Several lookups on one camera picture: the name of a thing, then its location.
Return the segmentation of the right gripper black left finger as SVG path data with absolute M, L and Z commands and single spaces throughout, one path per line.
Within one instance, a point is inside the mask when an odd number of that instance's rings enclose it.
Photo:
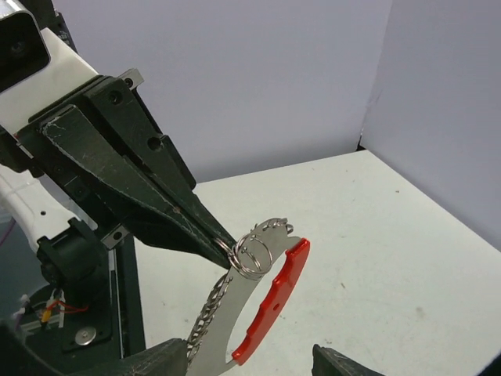
M 74 375 L 185 375 L 187 342 L 172 338 L 150 349 L 120 360 L 87 366 Z M 62 375 L 23 344 L 20 336 L 1 321 L 2 375 Z

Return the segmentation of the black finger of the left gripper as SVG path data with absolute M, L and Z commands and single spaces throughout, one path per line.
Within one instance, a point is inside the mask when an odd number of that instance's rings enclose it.
M 202 204 L 172 141 L 142 110 L 92 110 L 66 105 L 40 132 L 118 222 L 144 244 L 183 251 L 229 268 L 232 236 Z
M 176 251 L 220 251 L 236 242 L 193 192 L 196 181 L 124 80 L 97 78 L 84 95 L 104 139 L 106 165 L 97 176 L 103 200 L 143 243 Z

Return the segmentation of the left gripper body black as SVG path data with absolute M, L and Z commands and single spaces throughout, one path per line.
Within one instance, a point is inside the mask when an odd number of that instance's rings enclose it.
M 40 169 L 52 178 L 65 193 L 68 193 L 97 224 L 98 237 L 101 240 L 108 240 L 118 230 L 129 232 L 88 188 L 78 173 L 72 169 L 69 161 L 66 161 L 40 132 L 41 123 L 53 117 L 66 105 L 75 105 L 84 111 L 91 112 L 90 107 L 85 104 L 84 95 L 92 83 L 101 76 L 86 82 L 34 115 L 28 125 L 20 131 L 19 140 L 21 145 L 33 156 Z

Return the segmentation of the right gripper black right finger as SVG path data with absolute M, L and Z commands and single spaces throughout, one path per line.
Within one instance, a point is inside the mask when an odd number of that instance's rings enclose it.
M 344 354 L 318 344 L 312 348 L 312 376 L 383 376 Z

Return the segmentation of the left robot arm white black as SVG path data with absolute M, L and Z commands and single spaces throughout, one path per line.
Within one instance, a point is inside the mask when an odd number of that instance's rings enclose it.
M 229 267 L 230 234 L 130 78 L 98 74 L 51 30 L 1 30 L 1 204 L 44 278 L 86 306 L 121 235 Z

